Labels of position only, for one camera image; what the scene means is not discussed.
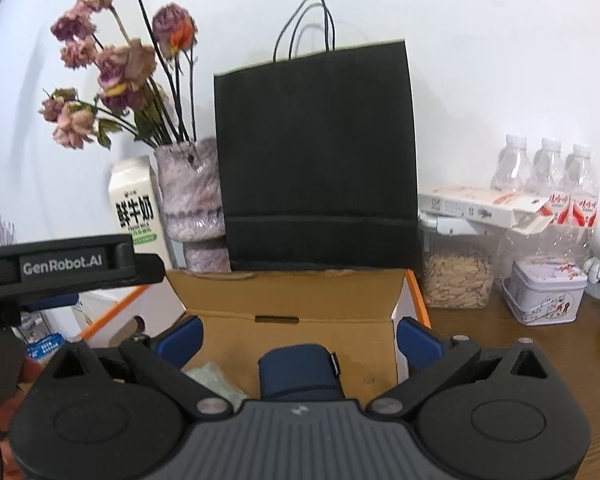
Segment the person's left hand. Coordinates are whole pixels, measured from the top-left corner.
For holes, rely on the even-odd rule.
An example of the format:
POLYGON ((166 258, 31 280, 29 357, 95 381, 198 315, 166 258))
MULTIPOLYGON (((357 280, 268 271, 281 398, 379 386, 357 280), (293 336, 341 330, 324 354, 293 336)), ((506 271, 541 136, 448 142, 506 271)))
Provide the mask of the person's left hand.
POLYGON ((25 358, 18 377, 15 395, 0 404, 0 436, 3 437, 1 440, 3 479, 23 479, 23 473, 14 459, 14 454, 12 454, 12 448, 10 447, 7 434, 12 419, 17 413, 18 408, 20 408, 20 404, 23 402, 23 399, 26 397, 32 385, 40 377, 43 370, 44 366, 41 363, 30 358, 25 358))

